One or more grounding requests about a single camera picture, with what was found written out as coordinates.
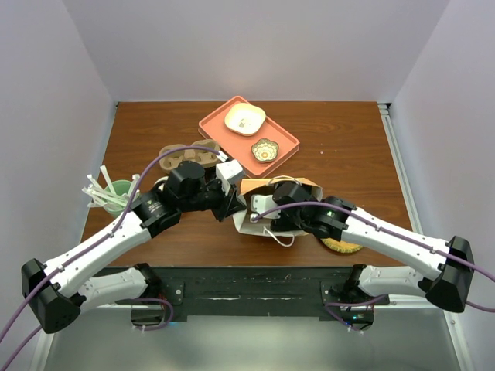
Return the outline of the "brown paper bag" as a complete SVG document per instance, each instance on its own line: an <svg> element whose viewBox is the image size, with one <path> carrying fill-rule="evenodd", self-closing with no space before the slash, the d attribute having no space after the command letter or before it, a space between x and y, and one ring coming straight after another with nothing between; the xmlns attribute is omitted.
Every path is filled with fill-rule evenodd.
<svg viewBox="0 0 495 371"><path fill-rule="evenodd" d="M307 232L296 226L282 226L282 212L280 210L263 216L260 220L250 221L251 197L254 194L270 195L273 198L275 190L280 186L301 186L310 195L310 200L322 201L323 188L306 178L294 178L288 175L275 176L270 179L243 179L240 185L239 199L245 202L246 210L233 215L234 226L238 233L271 237L283 247L293 245L296 237L305 236Z"/></svg>

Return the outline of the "cardboard cup carrier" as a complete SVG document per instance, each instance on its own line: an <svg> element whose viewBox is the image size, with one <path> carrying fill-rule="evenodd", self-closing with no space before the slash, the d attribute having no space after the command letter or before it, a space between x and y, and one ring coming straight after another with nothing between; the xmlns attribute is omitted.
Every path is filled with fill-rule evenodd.
<svg viewBox="0 0 495 371"><path fill-rule="evenodd" d="M212 152L201 150L201 149L186 149L183 148L185 145L167 145L162 148L159 155L179 148L179 151L167 155L159 160L159 166L164 171L164 173L169 174L173 169L177 168L181 162L191 161L202 165L204 168L214 167L220 160Z"/></svg>

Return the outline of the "brown paper cup stack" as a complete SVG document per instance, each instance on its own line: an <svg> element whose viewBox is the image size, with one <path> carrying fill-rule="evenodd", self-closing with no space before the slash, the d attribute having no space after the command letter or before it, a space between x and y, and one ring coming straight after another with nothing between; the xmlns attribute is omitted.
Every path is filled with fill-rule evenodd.
<svg viewBox="0 0 495 371"><path fill-rule="evenodd" d="M155 181L154 186L156 187L162 187L162 185L168 180L168 176L161 177L157 181Z"/></svg>

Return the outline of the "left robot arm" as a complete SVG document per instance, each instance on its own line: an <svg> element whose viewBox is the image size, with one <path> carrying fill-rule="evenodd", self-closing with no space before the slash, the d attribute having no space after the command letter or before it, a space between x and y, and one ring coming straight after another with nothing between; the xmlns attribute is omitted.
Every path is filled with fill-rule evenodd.
<svg viewBox="0 0 495 371"><path fill-rule="evenodd" d="M122 254L179 223L189 212L211 211L223 221L244 210L237 183L244 170L236 160L220 162L215 176L184 161L166 179L141 194L114 222L72 250L45 263L28 260L21 268L22 294L47 334L59 332L85 311L113 301L154 302L160 280L146 264L115 274L96 274Z"/></svg>

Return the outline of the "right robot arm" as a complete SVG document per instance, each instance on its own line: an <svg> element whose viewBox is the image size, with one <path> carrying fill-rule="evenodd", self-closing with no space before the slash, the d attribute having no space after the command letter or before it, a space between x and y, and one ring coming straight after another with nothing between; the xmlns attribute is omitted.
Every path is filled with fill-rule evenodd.
<svg viewBox="0 0 495 371"><path fill-rule="evenodd" d="M321 201L306 185L283 182L272 196L280 209L275 229L295 228L318 238L357 244L401 262L399 267L353 266L346 282L335 290L341 301L355 304L381 295L425 298L446 311L461 313L473 279L469 241L427 237L372 216L334 196Z"/></svg>

